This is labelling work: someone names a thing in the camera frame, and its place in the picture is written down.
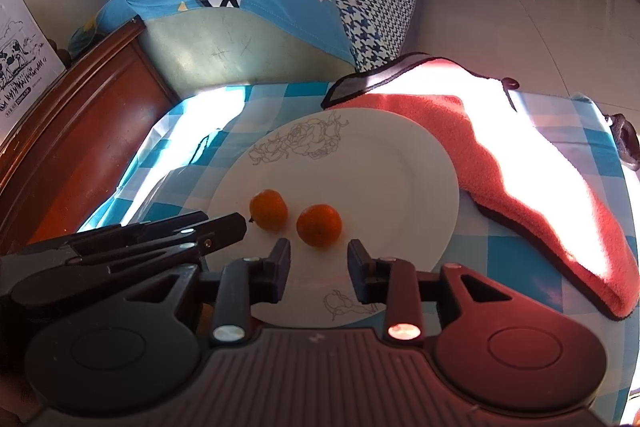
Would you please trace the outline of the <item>white floral plate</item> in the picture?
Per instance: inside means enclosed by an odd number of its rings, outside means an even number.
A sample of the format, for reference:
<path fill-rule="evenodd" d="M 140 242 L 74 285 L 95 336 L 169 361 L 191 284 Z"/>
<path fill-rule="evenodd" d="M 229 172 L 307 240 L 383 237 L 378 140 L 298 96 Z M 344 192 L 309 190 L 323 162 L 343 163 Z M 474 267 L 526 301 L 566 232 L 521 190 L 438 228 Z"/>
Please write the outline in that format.
<path fill-rule="evenodd" d="M 430 271 L 446 251 L 459 210 L 454 165 L 439 141 L 415 122 L 384 110 L 343 108 L 299 118 L 269 133 L 224 175 L 209 216 L 250 213 L 250 199 L 277 191 L 288 206 L 282 236 L 291 269 L 280 303 L 253 317 L 285 327 L 336 327 L 378 317 L 352 289 L 347 244 L 358 239 L 373 258 L 396 257 Z M 311 205 L 341 216 L 329 248 L 305 244 L 296 220 Z"/>

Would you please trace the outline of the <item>milk carton box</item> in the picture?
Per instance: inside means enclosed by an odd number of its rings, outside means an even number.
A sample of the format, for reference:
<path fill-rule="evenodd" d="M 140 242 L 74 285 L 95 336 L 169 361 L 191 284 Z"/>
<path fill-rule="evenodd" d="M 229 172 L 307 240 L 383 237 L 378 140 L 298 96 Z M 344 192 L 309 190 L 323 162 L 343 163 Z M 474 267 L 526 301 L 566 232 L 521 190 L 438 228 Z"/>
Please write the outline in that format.
<path fill-rule="evenodd" d="M 0 0 L 1 142 L 66 68 L 24 0 Z"/>

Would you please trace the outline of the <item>pale green sofa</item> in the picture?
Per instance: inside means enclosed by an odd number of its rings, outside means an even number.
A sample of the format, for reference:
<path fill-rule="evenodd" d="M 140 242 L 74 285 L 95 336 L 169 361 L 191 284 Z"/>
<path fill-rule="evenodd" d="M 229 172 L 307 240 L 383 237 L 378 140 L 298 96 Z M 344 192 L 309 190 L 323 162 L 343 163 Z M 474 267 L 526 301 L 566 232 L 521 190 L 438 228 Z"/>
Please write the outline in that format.
<path fill-rule="evenodd" d="M 230 84 L 334 81 L 349 62 L 237 9 L 202 9 L 149 20 L 139 37 L 146 57 L 184 100 Z"/>

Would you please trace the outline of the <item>red fleece cloth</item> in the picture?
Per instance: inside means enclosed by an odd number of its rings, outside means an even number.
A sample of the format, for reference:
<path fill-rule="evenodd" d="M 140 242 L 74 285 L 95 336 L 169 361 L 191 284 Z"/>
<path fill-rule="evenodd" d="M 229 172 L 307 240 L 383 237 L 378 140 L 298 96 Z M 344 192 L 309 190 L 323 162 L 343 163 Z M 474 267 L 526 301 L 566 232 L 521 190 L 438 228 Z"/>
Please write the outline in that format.
<path fill-rule="evenodd" d="M 518 113 L 501 81 L 413 53 L 341 78 L 321 106 L 384 110 L 431 132 L 478 208 L 541 244 L 610 319 L 634 311 L 639 268 L 620 222 L 578 169 Z"/>

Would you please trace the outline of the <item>small orange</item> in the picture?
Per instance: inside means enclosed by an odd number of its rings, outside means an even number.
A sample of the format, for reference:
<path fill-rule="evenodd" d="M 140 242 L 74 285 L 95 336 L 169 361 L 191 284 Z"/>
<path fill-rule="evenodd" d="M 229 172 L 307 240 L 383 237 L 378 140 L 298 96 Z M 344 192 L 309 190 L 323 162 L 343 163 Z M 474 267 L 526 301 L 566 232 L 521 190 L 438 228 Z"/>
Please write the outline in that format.
<path fill-rule="evenodd" d="M 267 188 L 250 200 L 250 220 L 267 232 L 279 232 L 288 222 L 288 206 L 279 192 Z"/>
<path fill-rule="evenodd" d="M 308 246 L 324 249 L 337 242 L 343 231 L 340 214 L 330 205 L 307 207 L 298 216 L 296 232 Z"/>

